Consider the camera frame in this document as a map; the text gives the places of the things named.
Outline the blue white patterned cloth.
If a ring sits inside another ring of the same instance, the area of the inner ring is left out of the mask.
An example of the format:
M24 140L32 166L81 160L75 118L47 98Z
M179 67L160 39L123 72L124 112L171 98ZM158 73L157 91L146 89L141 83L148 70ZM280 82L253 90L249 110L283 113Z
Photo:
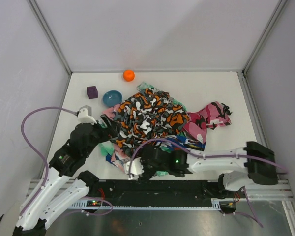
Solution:
M178 135L170 135L166 138L186 149L194 149L200 151L205 150L205 143L202 144L200 141L195 141L194 139L189 138L185 132L180 132ZM165 141L153 141L150 144L161 147L163 151L166 151L168 153L177 149L177 147L175 147L173 144ZM99 144L99 146L100 152L105 157L106 161L121 170L123 169L124 163L131 160L132 152L130 152L130 154L126 154L123 150L121 150L118 146L111 143L110 141L101 143Z

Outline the pink white patterned cloth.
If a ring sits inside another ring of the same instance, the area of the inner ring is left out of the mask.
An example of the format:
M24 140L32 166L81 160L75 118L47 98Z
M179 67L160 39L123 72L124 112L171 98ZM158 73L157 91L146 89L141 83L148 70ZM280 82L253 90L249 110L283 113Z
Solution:
M137 110L132 105L131 101L125 101L103 112L110 120L121 125L117 129L117 137L112 140L111 149L107 150L107 152L111 156L108 161L124 173L128 173L128 170L124 169L124 165L131 160L130 155L133 152L131 150L133 145L129 144L129 140L132 136L138 137L135 133L137 131L135 124Z

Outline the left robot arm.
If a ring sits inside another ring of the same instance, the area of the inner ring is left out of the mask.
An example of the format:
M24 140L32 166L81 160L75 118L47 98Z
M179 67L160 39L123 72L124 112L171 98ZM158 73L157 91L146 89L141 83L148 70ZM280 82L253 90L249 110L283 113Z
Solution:
M86 117L55 152L45 176L21 204L16 202L0 217L0 236L43 236L77 200L97 191L99 179L81 172L60 195L57 192L81 168L95 147L118 136L120 125L106 115L99 121Z

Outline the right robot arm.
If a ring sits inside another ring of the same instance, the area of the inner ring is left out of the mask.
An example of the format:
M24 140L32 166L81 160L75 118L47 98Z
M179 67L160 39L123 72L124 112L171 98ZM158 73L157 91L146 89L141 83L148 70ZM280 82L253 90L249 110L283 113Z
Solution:
M140 145L133 154L131 171L140 166L142 179L151 179L158 171L175 177L220 171L219 188L232 192L251 184L278 184L275 154L257 142L248 141L244 147L211 153L187 150L173 141L170 144L175 146L171 152L165 152L151 142Z

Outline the pink camouflage cloth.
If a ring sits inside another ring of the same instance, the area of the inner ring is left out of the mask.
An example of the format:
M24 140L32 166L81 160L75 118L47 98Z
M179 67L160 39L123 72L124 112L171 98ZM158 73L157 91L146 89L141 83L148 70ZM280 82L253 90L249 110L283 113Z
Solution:
M183 130L192 138L205 144L207 141L207 130L217 127L231 125L230 107L217 101L211 102L198 112L188 112L189 121Z

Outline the blue bowl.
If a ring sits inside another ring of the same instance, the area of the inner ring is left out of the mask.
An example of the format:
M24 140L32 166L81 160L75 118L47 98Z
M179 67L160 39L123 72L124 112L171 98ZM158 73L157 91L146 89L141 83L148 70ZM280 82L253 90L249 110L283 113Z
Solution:
M117 90L110 90L103 95L102 100L106 107L114 107L122 102L122 94Z

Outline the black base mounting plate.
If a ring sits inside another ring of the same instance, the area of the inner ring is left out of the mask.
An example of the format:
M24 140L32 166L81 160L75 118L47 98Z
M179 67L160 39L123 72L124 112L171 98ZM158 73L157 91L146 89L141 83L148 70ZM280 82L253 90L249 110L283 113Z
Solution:
M106 180L95 184L88 196L102 193L113 206L131 207L208 207L212 199L235 196L208 180Z

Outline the purple cube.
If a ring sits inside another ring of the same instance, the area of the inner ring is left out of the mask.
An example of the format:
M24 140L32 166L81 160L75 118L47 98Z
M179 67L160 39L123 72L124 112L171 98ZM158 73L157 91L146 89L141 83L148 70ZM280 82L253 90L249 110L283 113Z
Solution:
M88 86L86 87L86 93L88 99L96 99L98 98L98 90L96 86Z

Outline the orange ball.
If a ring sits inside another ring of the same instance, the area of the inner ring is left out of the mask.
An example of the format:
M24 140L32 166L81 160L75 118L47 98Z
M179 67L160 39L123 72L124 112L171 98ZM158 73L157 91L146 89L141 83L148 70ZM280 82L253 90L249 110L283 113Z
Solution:
M130 69L127 69L123 72L123 75L122 75L123 79L127 82L130 82L130 81L133 81L134 78L135 78L135 73L134 71L130 70Z

